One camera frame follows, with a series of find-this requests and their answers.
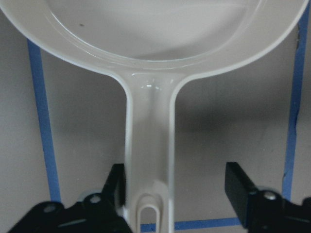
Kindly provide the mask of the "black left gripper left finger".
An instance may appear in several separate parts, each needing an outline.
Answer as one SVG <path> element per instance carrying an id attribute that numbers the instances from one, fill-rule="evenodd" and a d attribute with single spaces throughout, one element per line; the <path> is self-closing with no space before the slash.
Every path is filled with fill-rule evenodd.
<path id="1" fill-rule="evenodd" d="M 46 201 L 30 209 L 11 233 L 130 233 L 117 210 L 125 204 L 124 164 L 114 164 L 100 193 L 92 193 L 70 208 Z"/>

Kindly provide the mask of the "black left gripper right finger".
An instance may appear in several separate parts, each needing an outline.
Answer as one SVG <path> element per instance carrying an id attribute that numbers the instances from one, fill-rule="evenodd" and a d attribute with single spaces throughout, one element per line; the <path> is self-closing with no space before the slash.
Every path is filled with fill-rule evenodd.
<path id="1" fill-rule="evenodd" d="M 225 193 L 249 233 L 309 233 L 311 199 L 294 204 L 272 189 L 259 188 L 236 162 L 225 167 Z"/>

